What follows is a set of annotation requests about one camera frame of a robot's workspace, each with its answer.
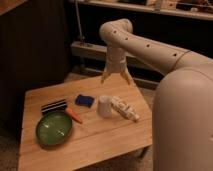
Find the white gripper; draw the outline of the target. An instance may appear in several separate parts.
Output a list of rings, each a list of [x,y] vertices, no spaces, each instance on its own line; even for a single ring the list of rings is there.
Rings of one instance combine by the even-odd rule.
[[[108,46],[106,53],[106,65],[101,77],[101,83],[111,75],[111,73],[121,73],[121,76],[127,81],[131,86],[135,85],[135,82],[130,75],[126,62],[125,51],[121,48]]]

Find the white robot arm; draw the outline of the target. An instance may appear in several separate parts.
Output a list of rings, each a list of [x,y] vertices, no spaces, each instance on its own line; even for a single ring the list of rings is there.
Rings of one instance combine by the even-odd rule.
[[[213,171],[213,59],[132,33],[129,20],[106,22],[103,76],[126,80],[126,55],[137,57],[164,78],[152,109],[153,171]]]

